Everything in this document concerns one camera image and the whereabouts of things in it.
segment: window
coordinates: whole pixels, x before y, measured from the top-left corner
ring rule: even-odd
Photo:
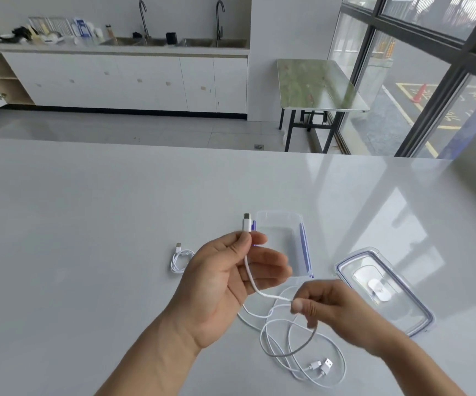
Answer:
[[[388,0],[383,14],[465,40],[476,25],[476,0]]]
[[[375,2],[377,0],[344,0],[345,2],[348,2],[350,4],[354,4],[366,9],[373,9],[375,6]]]
[[[334,41],[331,45],[330,59],[334,59],[349,79],[355,61],[361,50],[368,25],[344,13],[340,14]]]
[[[393,156],[449,65],[382,32],[358,90],[368,112],[347,114],[340,133],[352,154]]]
[[[454,159],[476,134],[476,76],[433,129],[417,157]]]

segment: forearm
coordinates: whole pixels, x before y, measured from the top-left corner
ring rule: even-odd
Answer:
[[[161,314],[136,340],[96,396],[174,395],[200,349]]]
[[[380,357],[405,396],[465,396],[465,393],[404,334],[390,339]]]

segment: black baseboard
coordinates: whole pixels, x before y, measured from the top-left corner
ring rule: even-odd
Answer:
[[[193,117],[193,118],[229,118],[247,119],[247,114],[229,114],[222,112],[190,112],[190,111],[154,111],[154,110],[123,110],[117,108],[78,108],[56,106],[28,106],[26,104],[7,104],[5,110],[25,111],[56,111],[56,112],[86,112],[96,114],[126,114],[126,115],[157,115],[165,117]]]

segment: hand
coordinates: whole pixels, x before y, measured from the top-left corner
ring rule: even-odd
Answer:
[[[251,246],[267,240],[259,232],[229,233],[202,246],[190,260],[164,314],[200,349],[225,333],[247,296],[254,293],[245,271],[246,255],[259,289],[280,285],[291,276],[284,254]]]
[[[341,338],[374,356],[380,356],[390,339],[406,336],[338,279],[306,282],[296,292],[291,312],[303,314],[308,328],[316,327],[317,320],[328,324]]]

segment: person's left hand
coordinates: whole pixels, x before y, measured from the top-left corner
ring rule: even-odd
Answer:
[[[190,260],[164,314],[200,349],[225,333],[254,293],[244,266],[246,255],[259,289],[280,285],[291,276],[284,254],[251,246],[267,240],[260,232],[229,233],[202,246]]]

